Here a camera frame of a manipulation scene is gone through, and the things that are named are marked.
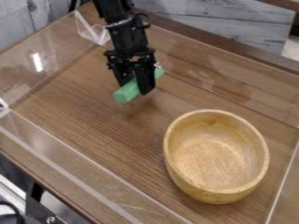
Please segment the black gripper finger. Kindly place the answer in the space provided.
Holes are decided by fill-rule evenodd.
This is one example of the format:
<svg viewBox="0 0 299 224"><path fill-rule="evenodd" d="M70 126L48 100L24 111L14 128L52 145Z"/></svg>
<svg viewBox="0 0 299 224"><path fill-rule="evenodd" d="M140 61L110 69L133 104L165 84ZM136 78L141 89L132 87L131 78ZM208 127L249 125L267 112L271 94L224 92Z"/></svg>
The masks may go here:
<svg viewBox="0 0 299 224"><path fill-rule="evenodd" d="M155 88L155 72L145 68L136 68L135 77L140 94L147 95Z"/></svg>
<svg viewBox="0 0 299 224"><path fill-rule="evenodd" d="M113 72L118 86L123 87L133 79L132 63L112 61L108 68Z"/></svg>

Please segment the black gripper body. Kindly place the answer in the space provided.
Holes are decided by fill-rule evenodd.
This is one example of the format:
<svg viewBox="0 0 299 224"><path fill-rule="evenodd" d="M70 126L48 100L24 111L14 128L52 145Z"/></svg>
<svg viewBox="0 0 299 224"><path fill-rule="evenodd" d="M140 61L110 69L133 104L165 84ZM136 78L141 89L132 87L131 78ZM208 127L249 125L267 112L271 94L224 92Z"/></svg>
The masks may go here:
<svg viewBox="0 0 299 224"><path fill-rule="evenodd" d="M104 55L114 74L129 74L136 69L145 74L155 71L155 49L148 46L145 33L149 27L143 21L117 21L105 25L113 49Z"/></svg>

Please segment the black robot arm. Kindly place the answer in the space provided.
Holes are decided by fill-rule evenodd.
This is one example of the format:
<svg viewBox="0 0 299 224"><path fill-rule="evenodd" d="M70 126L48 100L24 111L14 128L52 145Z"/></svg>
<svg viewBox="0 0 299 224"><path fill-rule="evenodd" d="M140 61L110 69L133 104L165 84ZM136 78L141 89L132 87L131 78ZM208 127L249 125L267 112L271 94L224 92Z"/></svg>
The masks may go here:
<svg viewBox="0 0 299 224"><path fill-rule="evenodd" d="M113 49L104 51L106 67L112 70L116 81L124 86L136 79L140 94L147 95L155 88L155 49L148 45L144 13L133 12L132 0L89 0L98 17L105 20Z"/></svg>

